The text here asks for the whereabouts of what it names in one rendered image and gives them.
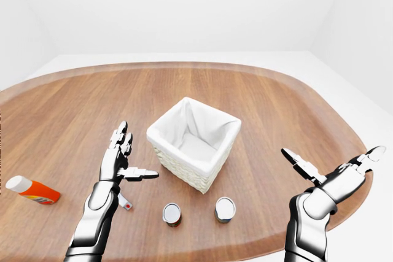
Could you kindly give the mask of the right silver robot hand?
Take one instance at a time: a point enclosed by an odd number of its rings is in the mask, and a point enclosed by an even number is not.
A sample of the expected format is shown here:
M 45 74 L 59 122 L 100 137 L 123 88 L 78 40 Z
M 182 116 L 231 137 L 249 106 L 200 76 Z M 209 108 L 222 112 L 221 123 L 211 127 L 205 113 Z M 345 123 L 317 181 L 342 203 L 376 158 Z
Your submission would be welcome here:
M 365 182 L 365 174 L 374 168 L 386 151 L 385 146 L 377 146 L 364 154 L 339 165 L 333 172 L 322 175 L 310 162 L 288 148 L 281 149 L 284 157 L 306 180 L 312 181 L 315 189 L 305 199 L 306 213 L 321 220 L 327 214 L 337 211 L 337 204 L 350 197 Z

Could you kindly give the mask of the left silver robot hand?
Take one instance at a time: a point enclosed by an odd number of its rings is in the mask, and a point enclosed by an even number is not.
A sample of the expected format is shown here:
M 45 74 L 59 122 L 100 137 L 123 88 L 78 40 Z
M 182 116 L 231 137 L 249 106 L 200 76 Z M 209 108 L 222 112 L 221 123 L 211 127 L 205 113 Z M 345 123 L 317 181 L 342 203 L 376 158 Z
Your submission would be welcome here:
M 128 156 L 132 151 L 133 135 L 127 132 L 128 123 L 122 121 L 112 133 L 110 144 L 101 163 L 99 180 L 113 181 L 119 184 L 122 179 L 140 182 L 143 179 L 155 179 L 159 173 L 148 169 L 128 166 Z

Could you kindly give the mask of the white box with red dot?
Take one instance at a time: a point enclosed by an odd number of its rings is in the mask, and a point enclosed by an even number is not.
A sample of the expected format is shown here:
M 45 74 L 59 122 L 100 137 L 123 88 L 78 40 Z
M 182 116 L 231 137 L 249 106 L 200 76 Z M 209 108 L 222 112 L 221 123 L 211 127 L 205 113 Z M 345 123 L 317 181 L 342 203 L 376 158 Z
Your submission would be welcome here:
M 129 200 L 127 200 L 127 198 L 123 196 L 123 194 L 119 193 L 118 199 L 119 205 L 125 210 L 130 210 L 133 207 L 132 203 L 130 203 Z

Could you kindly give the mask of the white woven basket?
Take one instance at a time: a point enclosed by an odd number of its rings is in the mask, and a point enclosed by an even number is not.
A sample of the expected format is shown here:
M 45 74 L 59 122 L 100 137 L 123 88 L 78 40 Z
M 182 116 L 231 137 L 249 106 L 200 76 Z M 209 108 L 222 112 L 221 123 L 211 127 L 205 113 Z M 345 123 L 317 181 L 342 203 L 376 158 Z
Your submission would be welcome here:
M 184 97 L 147 129 L 160 163 L 205 194 L 226 162 L 241 120 Z

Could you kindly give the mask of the tin with red label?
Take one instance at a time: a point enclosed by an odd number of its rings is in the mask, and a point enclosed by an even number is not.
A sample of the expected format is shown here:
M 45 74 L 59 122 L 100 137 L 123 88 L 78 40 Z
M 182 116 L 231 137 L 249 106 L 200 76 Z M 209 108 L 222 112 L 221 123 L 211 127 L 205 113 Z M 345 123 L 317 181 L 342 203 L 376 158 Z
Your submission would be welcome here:
M 168 203 L 163 208 L 162 219 L 170 227 L 179 226 L 182 221 L 181 208 L 176 203 Z

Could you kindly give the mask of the orange bottle with white cap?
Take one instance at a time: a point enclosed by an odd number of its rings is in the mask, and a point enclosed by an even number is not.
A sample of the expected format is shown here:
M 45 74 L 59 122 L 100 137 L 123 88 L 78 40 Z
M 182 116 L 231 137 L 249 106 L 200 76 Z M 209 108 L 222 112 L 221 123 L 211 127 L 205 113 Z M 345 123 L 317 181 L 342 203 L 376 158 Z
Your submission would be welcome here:
M 22 175 L 10 178 L 6 182 L 6 188 L 43 205 L 54 204 L 61 196 L 60 192 Z

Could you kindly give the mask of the tin with blue yellow label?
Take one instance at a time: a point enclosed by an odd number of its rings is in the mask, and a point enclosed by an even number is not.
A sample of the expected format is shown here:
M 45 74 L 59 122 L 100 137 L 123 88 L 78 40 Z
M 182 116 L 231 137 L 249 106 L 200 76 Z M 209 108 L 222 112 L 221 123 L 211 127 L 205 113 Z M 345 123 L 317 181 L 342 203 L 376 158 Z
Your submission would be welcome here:
M 214 214 L 221 223 L 228 223 L 236 214 L 236 206 L 232 199 L 223 196 L 215 204 Z

